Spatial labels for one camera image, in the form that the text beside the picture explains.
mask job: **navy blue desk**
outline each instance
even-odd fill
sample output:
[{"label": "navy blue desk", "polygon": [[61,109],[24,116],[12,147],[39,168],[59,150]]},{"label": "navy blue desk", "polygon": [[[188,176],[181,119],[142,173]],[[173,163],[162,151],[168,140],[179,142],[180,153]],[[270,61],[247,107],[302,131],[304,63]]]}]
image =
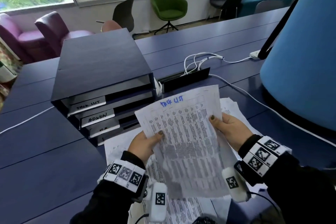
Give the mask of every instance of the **navy blue desk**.
[{"label": "navy blue desk", "polygon": [[[156,78],[182,71],[190,54],[216,52],[236,61],[259,50],[286,9],[208,24],[137,40]],[[0,114],[0,131],[51,106],[49,100],[58,58],[24,66]],[[259,71],[263,61],[204,63],[211,73],[263,101]],[[180,88],[218,84],[221,97],[238,102],[240,110],[263,134],[293,149],[304,165],[323,168],[335,159],[328,144],[285,123],[241,92],[217,78]],[[0,135],[0,219],[4,223],[67,223],[84,208],[105,159],[55,109]]]}]

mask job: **black cord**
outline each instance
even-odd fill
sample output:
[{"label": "black cord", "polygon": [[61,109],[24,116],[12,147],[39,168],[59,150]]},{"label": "black cord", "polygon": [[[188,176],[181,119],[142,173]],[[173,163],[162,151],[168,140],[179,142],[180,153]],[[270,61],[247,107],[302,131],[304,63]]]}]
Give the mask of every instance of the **black cord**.
[{"label": "black cord", "polygon": [[149,216],[149,213],[145,213],[144,215],[142,215],[134,224],[138,224],[138,222],[142,219],[142,218],[145,218],[145,217],[148,217]]},{"label": "black cord", "polygon": [[247,192],[248,194],[254,194],[254,195],[258,195],[260,197],[263,197],[264,199],[266,199],[268,202],[271,203],[271,205],[274,207],[274,209],[276,210],[276,212],[278,213],[279,217],[281,217],[281,214],[279,212],[279,210],[277,209],[277,207],[275,206],[275,204],[273,204],[273,202],[271,200],[269,200],[267,197],[263,196],[263,195],[260,195],[258,193],[255,193],[255,192],[251,192],[251,191],[248,191]]}]

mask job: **desk organizer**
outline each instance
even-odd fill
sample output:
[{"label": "desk organizer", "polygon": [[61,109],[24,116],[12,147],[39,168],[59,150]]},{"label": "desk organizer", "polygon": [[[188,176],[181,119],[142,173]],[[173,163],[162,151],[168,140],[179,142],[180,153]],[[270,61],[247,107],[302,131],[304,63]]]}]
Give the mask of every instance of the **desk organizer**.
[{"label": "desk organizer", "polygon": [[153,73],[127,29],[65,40],[52,104],[94,146],[139,126],[156,99]]}]

